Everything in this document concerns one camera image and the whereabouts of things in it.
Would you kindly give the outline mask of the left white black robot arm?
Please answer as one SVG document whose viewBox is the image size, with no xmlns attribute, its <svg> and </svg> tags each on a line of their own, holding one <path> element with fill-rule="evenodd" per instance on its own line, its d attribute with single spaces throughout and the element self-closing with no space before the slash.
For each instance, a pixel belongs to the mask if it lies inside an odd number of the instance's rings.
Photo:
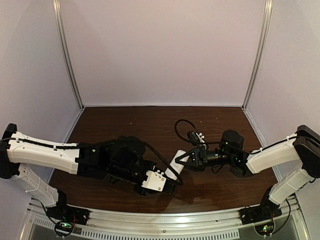
<svg viewBox="0 0 320 240">
<path fill-rule="evenodd" d="M 162 192 L 167 182 L 155 162 L 145 160 L 146 145 L 136 137 L 119 137 L 103 143 L 59 143 L 29 137 L 17 125 L 7 125 L 0 140 L 0 177 L 17 180 L 49 211 L 68 212 L 66 194 L 49 186 L 27 165 L 49 167 L 66 173 L 134 185 L 140 195 Z"/>
</svg>

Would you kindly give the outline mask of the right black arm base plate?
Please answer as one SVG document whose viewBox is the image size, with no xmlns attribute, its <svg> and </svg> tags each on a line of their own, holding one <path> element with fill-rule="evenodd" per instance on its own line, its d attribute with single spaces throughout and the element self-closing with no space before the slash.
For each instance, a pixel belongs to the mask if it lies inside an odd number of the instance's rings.
<svg viewBox="0 0 320 240">
<path fill-rule="evenodd" d="M 282 210 L 278 205 L 246 206 L 239 211 L 240 220 L 243 225 L 272 220 L 282 215 Z"/>
</svg>

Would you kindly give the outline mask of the white remote control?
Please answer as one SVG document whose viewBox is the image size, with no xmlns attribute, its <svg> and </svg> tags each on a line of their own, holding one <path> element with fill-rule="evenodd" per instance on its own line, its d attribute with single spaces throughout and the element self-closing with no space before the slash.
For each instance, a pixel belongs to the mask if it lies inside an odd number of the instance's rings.
<svg viewBox="0 0 320 240">
<path fill-rule="evenodd" d="M 179 149 L 176 154 L 174 155 L 174 157 L 172 158 L 171 162 L 170 162 L 170 166 L 178 173 L 178 175 L 180 175 L 181 171 L 183 170 L 184 166 L 179 164 L 179 163 L 176 163 L 176 158 L 184 155 L 186 152 L 184 150 L 181 150 Z M 174 175 L 174 173 L 169 169 L 167 168 L 164 172 L 164 174 L 166 175 L 166 177 L 170 178 L 170 179 L 173 179 L 173 180 L 177 180 L 177 177 Z"/>
</svg>

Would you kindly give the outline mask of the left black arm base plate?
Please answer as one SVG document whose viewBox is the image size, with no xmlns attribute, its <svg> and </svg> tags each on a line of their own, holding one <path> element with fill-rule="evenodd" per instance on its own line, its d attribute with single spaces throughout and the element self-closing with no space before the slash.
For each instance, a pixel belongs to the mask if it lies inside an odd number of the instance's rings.
<svg viewBox="0 0 320 240">
<path fill-rule="evenodd" d="M 88 209 L 69 205 L 48 207 L 46 213 L 50 218 L 84 226 L 90 216 Z"/>
</svg>

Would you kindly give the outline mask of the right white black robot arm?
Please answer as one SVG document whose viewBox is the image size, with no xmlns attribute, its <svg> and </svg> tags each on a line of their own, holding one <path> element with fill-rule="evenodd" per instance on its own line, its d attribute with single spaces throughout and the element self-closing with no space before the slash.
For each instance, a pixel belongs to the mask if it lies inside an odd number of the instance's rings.
<svg viewBox="0 0 320 240">
<path fill-rule="evenodd" d="M 173 159 L 179 170 L 197 172 L 229 165 L 233 175 L 247 178 L 277 165 L 299 162 L 291 173 L 266 190 L 258 206 L 240 210 L 243 221 L 249 217 L 269 219 L 281 215 L 280 204 L 320 177 L 320 136 L 306 125 L 300 125 L 285 139 L 252 152 L 243 150 L 244 138 L 231 129 L 223 132 L 215 150 L 208 150 L 209 142 L 202 133 L 189 131 L 187 136 L 186 141 L 194 147 Z"/>
</svg>

